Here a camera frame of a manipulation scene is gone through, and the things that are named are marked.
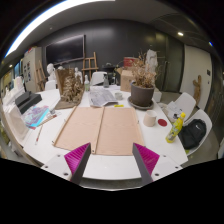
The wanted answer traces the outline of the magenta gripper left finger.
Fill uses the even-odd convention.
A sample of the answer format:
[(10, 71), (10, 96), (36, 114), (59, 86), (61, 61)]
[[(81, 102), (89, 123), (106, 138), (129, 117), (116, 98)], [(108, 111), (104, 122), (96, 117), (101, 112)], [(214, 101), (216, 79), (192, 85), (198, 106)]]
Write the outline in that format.
[(72, 173), (71, 182), (79, 185), (91, 153), (91, 144), (87, 143), (67, 153), (64, 158)]

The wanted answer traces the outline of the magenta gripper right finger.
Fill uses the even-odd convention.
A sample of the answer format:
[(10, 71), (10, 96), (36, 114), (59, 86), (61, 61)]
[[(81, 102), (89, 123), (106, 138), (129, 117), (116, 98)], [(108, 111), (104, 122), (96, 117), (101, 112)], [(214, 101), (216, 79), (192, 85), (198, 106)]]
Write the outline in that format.
[(159, 160), (159, 155), (137, 143), (133, 144), (132, 152), (141, 174), (142, 185), (152, 183), (152, 172)]

